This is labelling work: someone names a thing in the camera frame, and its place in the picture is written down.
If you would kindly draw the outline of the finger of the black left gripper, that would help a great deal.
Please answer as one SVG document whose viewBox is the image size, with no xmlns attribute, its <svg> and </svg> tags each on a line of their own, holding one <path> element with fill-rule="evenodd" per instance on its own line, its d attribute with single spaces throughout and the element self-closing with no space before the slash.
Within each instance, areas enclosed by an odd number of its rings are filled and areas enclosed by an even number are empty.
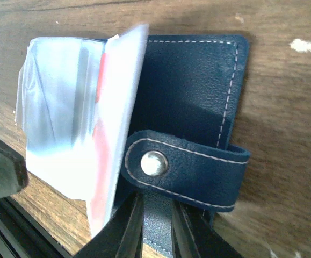
<svg viewBox="0 0 311 258">
<path fill-rule="evenodd" d="M 0 198 L 22 191 L 28 183 L 24 157 L 0 139 Z"/>
</svg>

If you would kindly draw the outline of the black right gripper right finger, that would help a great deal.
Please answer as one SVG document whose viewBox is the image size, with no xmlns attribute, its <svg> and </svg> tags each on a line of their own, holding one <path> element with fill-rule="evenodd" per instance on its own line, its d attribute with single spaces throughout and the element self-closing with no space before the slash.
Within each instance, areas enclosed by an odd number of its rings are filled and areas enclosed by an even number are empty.
<svg viewBox="0 0 311 258">
<path fill-rule="evenodd" d="M 178 201 L 172 202 L 171 235 L 173 257 L 242 256 L 210 228 L 198 209 Z"/>
</svg>

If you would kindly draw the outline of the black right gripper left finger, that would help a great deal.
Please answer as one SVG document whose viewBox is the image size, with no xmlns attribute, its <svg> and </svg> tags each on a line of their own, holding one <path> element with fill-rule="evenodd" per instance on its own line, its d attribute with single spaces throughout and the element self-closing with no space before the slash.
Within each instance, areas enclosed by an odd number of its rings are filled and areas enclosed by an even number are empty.
<svg viewBox="0 0 311 258">
<path fill-rule="evenodd" d="M 141 257 L 143 217 L 143 194 L 134 192 L 74 257 Z"/>
</svg>

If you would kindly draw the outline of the blue leather card holder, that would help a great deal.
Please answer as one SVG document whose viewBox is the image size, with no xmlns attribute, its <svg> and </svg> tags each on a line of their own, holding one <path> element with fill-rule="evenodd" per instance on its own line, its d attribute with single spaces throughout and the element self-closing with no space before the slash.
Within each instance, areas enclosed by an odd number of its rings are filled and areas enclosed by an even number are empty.
<svg viewBox="0 0 311 258">
<path fill-rule="evenodd" d="M 32 39 L 15 113 L 27 170 L 71 199 L 91 199 L 98 76 L 103 54 L 114 54 L 119 138 L 110 219 L 132 193 L 143 194 L 143 244 L 173 257 L 173 201 L 198 209 L 211 229 L 215 213 L 235 207 L 250 154 L 229 139 L 248 49 L 242 35 L 149 35 L 146 24 L 109 39 Z"/>
</svg>

